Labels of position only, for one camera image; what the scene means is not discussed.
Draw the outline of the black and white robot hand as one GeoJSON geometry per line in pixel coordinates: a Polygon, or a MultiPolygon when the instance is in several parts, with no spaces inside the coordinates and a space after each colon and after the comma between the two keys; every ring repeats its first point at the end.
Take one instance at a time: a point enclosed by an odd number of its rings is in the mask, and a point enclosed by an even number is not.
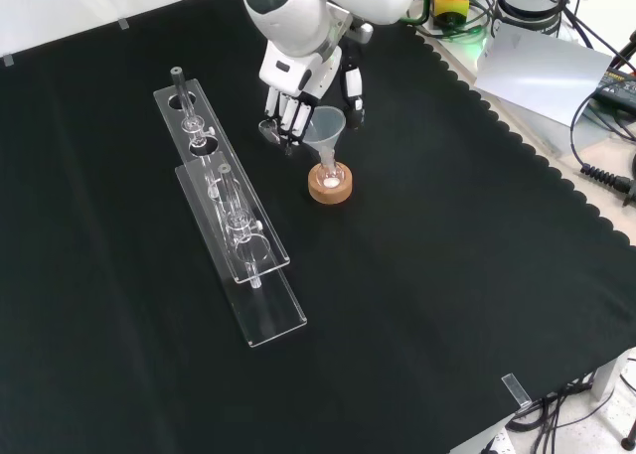
{"type": "Polygon", "coordinates": [[[269,42],[259,71],[268,86],[263,136],[286,151],[300,145],[315,108],[336,78],[340,80],[346,125],[359,128],[365,118],[362,49],[373,32],[369,23],[351,26],[326,59],[316,53],[291,58],[269,42]]]}

